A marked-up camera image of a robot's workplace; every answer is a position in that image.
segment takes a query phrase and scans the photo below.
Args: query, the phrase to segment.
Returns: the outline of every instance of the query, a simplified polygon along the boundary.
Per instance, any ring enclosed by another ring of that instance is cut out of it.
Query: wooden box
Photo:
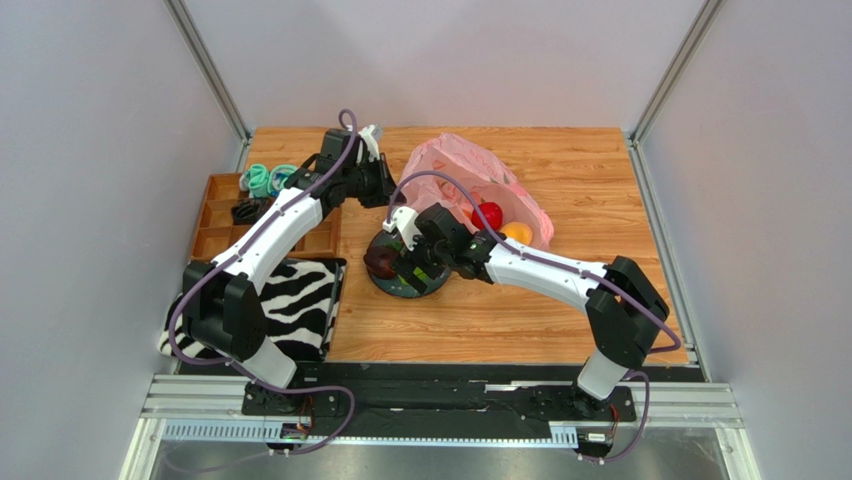
[[[210,175],[201,211],[192,238],[190,260],[209,262],[237,242],[251,225],[234,225],[231,207],[248,192],[240,191],[240,174]],[[334,209],[322,223],[308,232],[287,254],[289,258],[334,258],[340,240],[340,209]]]

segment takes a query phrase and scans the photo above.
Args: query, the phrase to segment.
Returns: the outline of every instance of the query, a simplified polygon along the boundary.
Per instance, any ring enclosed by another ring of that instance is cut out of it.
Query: green rolled towel
[[[267,186],[267,192],[270,197],[277,197],[278,192],[284,188],[284,181],[287,180],[287,177],[292,175],[297,167],[293,165],[278,165],[273,168],[271,172],[269,172],[269,185]]]
[[[259,163],[250,166],[240,177],[240,189],[248,191],[251,198],[268,197],[268,184],[269,170]]]

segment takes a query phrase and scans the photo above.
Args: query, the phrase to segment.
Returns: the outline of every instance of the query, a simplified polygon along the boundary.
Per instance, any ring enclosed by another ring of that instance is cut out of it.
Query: striped fabric
[[[285,259],[273,270],[260,292],[260,302],[269,319],[267,335],[278,348],[296,361],[321,362],[328,355],[334,321],[340,307],[340,292],[346,260]],[[168,319],[160,335],[160,353],[172,355],[168,342]],[[183,334],[183,318],[178,318],[176,339],[181,350],[192,358],[220,355]]]

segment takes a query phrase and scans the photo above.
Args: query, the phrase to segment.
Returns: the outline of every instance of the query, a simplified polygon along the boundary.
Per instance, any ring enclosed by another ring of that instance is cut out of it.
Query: gray floor
[[[634,432],[619,431],[619,443]],[[712,429],[649,429],[627,458],[605,466],[578,462],[564,451],[530,448],[329,446],[304,457],[262,458],[201,476],[158,463],[152,478],[183,479],[727,479]],[[248,443],[164,443],[175,465],[199,468],[263,451]]]

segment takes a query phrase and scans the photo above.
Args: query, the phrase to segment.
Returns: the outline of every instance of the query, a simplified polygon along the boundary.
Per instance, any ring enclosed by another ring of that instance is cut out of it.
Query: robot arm
[[[380,134],[375,125],[362,129],[334,176],[290,205],[333,168],[345,152],[349,136],[356,135],[340,129],[326,132],[320,153],[311,156],[285,181],[272,207],[240,240],[213,259],[212,264],[194,261],[186,267],[184,293],[215,265],[237,258],[187,303],[183,327],[190,338],[234,359],[270,385],[289,385],[296,364],[266,335],[268,320],[259,294],[296,242],[346,198],[357,198],[367,208],[388,205],[396,184],[384,155],[378,151],[376,139]]]
[[[391,268],[421,292],[426,285],[414,274],[415,269],[436,278],[450,268],[463,278],[526,288],[585,313],[596,348],[575,384],[578,408],[599,410],[605,406],[624,375],[642,366],[659,333],[659,327],[594,278],[617,285],[657,318],[665,320],[669,314],[636,262],[625,257],[607,265],[542,252],[512,239],[504,238],[504,245],[488,232],[470,233],[440,204],[420,214],[399,207],[383,228],[398,233],[406,246]],[[523,258],[517,252],[543,261]],[[570,265],[576,273],[557,265]]]

